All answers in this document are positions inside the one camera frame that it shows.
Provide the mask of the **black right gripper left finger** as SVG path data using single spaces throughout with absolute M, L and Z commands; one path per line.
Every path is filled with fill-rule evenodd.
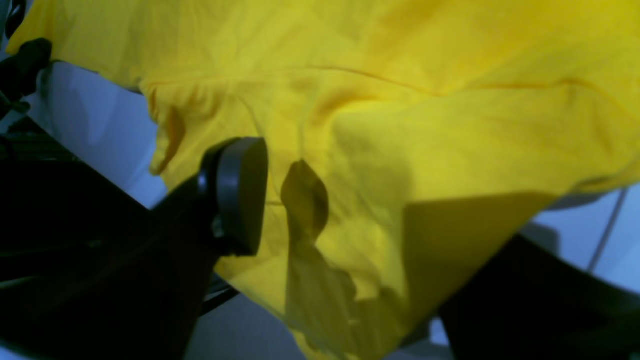
M 27 360 L 180 360 L 215 264 L 258 253 L 262 137 L 205 151 L 147 209 L 75 161 L 1 162 L 1 349 Z

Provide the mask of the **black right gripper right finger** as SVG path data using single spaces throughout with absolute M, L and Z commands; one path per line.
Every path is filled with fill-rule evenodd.
M 639 296 L 513 237 L 439 310 L 457 360 L 629 360 Z

